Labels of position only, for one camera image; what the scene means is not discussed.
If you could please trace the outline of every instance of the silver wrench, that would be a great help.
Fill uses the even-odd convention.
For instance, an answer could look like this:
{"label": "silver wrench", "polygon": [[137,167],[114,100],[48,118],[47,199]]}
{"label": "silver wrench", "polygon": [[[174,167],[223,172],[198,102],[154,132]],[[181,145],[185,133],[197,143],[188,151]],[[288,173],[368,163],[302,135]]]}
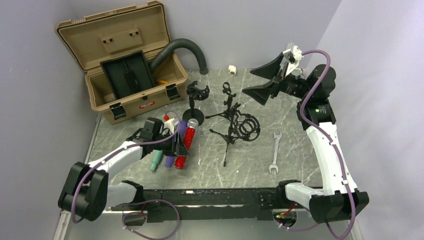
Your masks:
{"label": "silver wrench", "polygon": [[272,169],[275,169],[276,174],[278,174],[278,166],[277,166],[277,154],[278,154],[278,146],[280,139],[283,135],[280,131],[278,131],[278,134],[274,132],[274,158],[272,159],[272,163],[268,166],[268,171],[271,173]]}

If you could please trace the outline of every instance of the red label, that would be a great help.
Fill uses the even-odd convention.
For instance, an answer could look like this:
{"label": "red label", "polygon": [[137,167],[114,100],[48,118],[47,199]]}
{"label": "red label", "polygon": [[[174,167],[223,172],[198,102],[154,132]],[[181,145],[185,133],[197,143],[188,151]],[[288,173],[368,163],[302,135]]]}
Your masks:
{"label": "red label", "polygon": [[151,102],[149,102],[149,103],[146,103],[146,104],[144,104],[144,105],[141,105],[141,106],[140,106],[140,109],[144,109],[144,108],[150,107],[150,106],[152,106],[153,104],[155,104],[155,102],[154,102],[154,101],[151,101]]}

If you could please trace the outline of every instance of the tan toolbox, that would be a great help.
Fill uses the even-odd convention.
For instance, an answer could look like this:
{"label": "tan toolbox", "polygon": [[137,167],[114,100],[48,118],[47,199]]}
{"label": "tan toolbox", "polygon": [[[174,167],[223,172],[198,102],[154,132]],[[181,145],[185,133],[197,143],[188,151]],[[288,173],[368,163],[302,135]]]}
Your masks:
{"label": "tan toolbox", "polygon": [[[158,1],[102,12],[80,20],[63,21],[56,32],[81,70],[86,72],[85,83],[91,108],[111,124],[178,102],[187,96],[188,75],[175,53],[152,73],[155,80],[167,83],[117,100],[100,66],[103,61],[140,50],[149,62],[170,42],[164,6]],[[113,42],[104,43],[111,38]]]}

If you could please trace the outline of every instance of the black tray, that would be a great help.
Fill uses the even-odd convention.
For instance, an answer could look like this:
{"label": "black tray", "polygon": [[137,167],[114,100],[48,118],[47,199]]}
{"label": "black tray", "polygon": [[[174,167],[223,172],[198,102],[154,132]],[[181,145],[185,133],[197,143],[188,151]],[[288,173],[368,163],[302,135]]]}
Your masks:
{"label": "black tray", "polygon": [[155,86],[143,51],[102,61],[100,65],[116,99],[122,99]]}

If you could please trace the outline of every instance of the tripod stand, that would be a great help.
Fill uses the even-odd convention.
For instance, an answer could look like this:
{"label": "tripod stand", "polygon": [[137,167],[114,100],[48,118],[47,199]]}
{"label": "tripod stand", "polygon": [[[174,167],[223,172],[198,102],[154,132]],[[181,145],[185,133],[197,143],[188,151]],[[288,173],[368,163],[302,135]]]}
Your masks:
{"label": "tripod stand", "polygon": [[231,104],[233,103],[233,98],[236,96],[236,94],[231,94],[231,88],[228,82],[224,82],[222,88],[222,92],[228,95],[227,101],[224,101],[224,105],[227,106],[227,109],[223,112],[206,116],[205,118],[210,119],[216,116],[220,116],[229,120],[228,131],[225,135],[213,129],[209,129],[211,133],[218,134],[226,142],[225,157],[223,163],[223,166],[225,167],[227,165],[228,146],[230,144],[234,144],[237,139],[241,139],[246,142],[254,141],[259,137],[259,133],[261,132],[261,126],[256,117],[250,114],[243,114],[240,112],[240,110],[238,110],[238,108],[241,106],[240,103],[236,102],[234,106],[231,106]]}

